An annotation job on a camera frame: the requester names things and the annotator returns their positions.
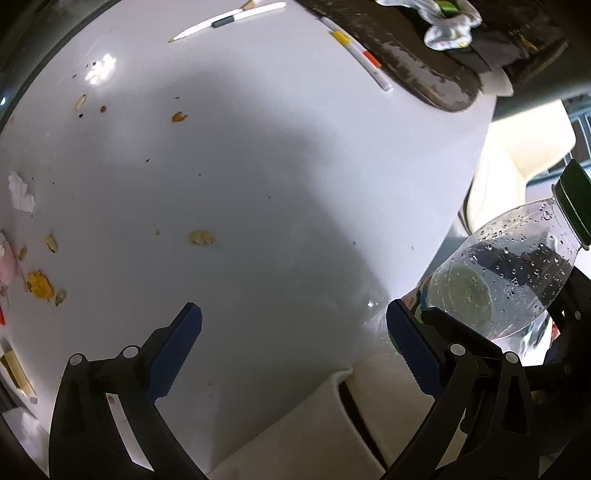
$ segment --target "orange stripe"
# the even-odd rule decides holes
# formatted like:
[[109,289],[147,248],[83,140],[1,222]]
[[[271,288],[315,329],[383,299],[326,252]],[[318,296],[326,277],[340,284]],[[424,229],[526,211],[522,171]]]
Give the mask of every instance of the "orange stripe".
[[365,55],[365,57],[372,63],[374,64],[374,67],[376,68],[382,68],[382,64],[380,62],[378,62],[378,59],[376,57],[374,57],[370,52],[368,52],[367,50],[363,51],[363,55]]

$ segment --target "pink object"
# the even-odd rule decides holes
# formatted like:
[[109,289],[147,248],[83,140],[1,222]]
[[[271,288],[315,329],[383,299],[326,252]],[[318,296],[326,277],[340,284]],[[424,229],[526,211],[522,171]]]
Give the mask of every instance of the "pink object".
[[0,233],[0,285],[10,285],[17,274],[17,262],[6,237]]

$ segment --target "green bottle cap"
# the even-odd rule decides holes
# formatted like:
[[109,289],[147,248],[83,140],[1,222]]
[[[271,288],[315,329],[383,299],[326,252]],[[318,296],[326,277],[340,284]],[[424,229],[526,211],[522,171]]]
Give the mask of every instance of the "green bottle cap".
[[578,162],[571,160],[554,186],[554,196],[579,237],[581,246],[591,245],[591,179]]

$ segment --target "crumb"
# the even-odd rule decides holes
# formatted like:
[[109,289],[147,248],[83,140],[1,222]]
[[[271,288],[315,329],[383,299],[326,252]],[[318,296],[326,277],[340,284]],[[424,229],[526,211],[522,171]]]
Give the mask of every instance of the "crumb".
[[24,246],[23,248],[21,248],[21,249],[18,251],[18,256],[17,256],[17,258],[18,258],[18,261],[19,261],[19,262],[22,262],[23,260],[25,260],[25,257],[26,257],[26,256],[27,256],[27,246]]
[[61,291],[56,295],[56,307],[58,307],[60,305],[60,303],[63,303],[64,300],[66,299],[66,292],[65,291]]
[[53,297],[53,288],[47,277],[40,270],[29,273],[28,286],[33,295],[38,299],[49,300]]
[[86,99],[87,99],[86,94],[84,94],[80,98],[78,98],[78,100],[76,101],[76,110],[82,110],[82,106],[86,102]]
[[193,245],[211,245],[214,238],[207,230],[195,230],[189,234],[189,240]]
[[185,120],[188,117],[188,115],[185,115],[182,112],[176,112],[173,117],[171,118],[171,120],[173,122],[182,122],[183,120]]
[[47,245],[47,248],[51,251],[51,253],[56,253],[58,247],[57,247],[56,239],[53,238],[53,235],[46,235],[44,240],[45,240],[45,244]]

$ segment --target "tissue paper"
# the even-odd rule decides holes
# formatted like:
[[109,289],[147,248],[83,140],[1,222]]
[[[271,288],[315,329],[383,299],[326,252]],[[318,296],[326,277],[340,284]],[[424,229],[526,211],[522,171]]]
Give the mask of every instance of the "tissue paper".
[[8,189],[12,196],[12,206],[14,208],[23,212],[33,212],[35,199],[33,195],[27,193],[27,184],[13,171],[10,172],[8,177]]

